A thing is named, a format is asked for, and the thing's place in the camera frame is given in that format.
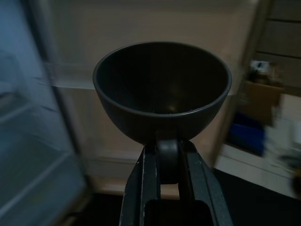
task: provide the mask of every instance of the open refrigerator door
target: open refrigerator door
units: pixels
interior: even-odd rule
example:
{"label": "open refrigerator door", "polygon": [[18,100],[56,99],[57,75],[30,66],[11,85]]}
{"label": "open refrigerator door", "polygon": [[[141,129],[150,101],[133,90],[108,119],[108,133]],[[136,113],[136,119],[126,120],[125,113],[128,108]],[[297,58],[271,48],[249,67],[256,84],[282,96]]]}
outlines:
{"label": "open refrigerator door", "polygon": [[86,185],[19,1],[0,29],[0,225],[49,225]]}

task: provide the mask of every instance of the blue container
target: blue container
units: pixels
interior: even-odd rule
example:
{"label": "blue container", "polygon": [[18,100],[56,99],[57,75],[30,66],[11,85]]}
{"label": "blue container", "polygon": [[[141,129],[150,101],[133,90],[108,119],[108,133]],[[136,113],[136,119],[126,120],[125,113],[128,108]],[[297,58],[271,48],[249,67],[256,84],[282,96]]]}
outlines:
{"label": "blue container", "polygon": [[265,130],[256,120],[237,112],[227,141],[258,155],[264,153]]}

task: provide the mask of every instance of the dark floor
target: dark floor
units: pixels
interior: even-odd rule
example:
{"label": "dark floor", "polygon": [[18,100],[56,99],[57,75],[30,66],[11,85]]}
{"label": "dark floor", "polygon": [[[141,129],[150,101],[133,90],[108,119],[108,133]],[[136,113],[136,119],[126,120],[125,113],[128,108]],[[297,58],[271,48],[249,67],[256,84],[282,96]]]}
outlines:
{"label": "dark floor", "polygon": [[[301,225],[301,201],[278,194],[227,173],[215,170],[235,226]],[[166,215],[174,216],[167,225],[181,225],[181,211],[166,201]],[[73,226],[118,226],[122,196],[95,194]]]}

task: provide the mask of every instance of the cardboard box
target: cardboard box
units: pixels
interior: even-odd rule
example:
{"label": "cardboard box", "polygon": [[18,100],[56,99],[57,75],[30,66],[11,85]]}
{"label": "cardboard box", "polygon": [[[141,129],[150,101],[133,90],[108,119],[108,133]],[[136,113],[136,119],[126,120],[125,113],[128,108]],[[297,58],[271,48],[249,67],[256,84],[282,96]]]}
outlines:
{"label": "cardboard box", "polygon": [[272,126],[272,107],[279,105],[282,91],[282,87],[247,81],[239,110],[262,124]]}

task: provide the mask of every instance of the bowl rim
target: bowl rim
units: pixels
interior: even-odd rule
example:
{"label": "bowl rim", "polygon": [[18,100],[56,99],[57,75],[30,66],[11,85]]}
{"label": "bowl rim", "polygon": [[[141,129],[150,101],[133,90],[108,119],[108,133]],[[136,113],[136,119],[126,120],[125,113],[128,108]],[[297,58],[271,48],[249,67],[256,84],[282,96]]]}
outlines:
{"label": "bowl rim", "polygon": [[[165,114],[161,114],[161,113],[152,113],[152,112],[143,112],[143,111],[139,111],[139,110],[136,110],[136,109],[132,109],[132,108],[129,108],[129,107],[126,107],[126,106],[123,106],[121,104],[119,104],[118,102],[114,101],[113,99],[109,98],[103,91],[102,89],[100,88],[100,86],[98,85],[98,82],[97,82],[97,72],[98,72],[98,69],[100,67],[100,65],[102,64],[102,62],[104,60],[106,60],[109,56],[113,55],[114,53],[118,52],[119,50],[121,49],[124,49],[124,48],[129,48],[131,46],[137,46],[137,45],[144,45],[144,44],[149,44],[149,43],[168,43],[168,44],[176,44],[176,45],[182,45],[182,46],[187,46],[187,47],[191,47],[191,48],[195,48],[195,49],[198,49],[198,50],[201,50],[209,55],[211,55],[213,58],[215,58],[217,61],[219,61],[226,73],[227,73],[227,78],[228,78],[228,84],[225,88],[225,90],[211,103],[205,105],[205,106],[202,106],[200,108],[197,108],[197,109],[194,109],[194,110],[191,110],[191,111],[188,111],[188,112],[182,112],[182,113],[165,113]],[[198,46],[194,46],[194,45],[190,45],[190,44],[185,44],[185,43],[181,43],[181,42],[174,42],[174,41],[145,41],[145,42],[139,42],[139,43],[134,43],[134,44],[130,44],[130,45],[126,45],[126,46],[123,46],[123,47],[120,47],[112,52],[110,52],[109,54],[105,55],[96,65],[94,71],[93,71],[93,84],[94,84],[94,87],[96,89],[96,91],[101,94],[101,97],[104,98],[106,101],[108,101],[109,103],[111,103],[112,105],[118,107],[118,108],[121,108],[122,110],[124,111],[127,111],[129,113],[133,113],[133,114],[137,114],[137,115],[141,115],[141,116],[148,116],[148,117],[155,117],[155,118],[178,118],[178,117],[183,117],[183,116],[186,116],[186,115],[189,115],[189,114],[194,114],[196,112],[200,112],[200,111],[204,111],[214,105],[217,105],[224,97],[227,96],[230,88],[231,88],[231,84],[232,84],[232,76],[231,76],[231,72],[230,72],[230,69],[229,67],[219,58],[217,57],[216,55],[212,54],[211,52],[205,50],[205,49],[202,49]]]}

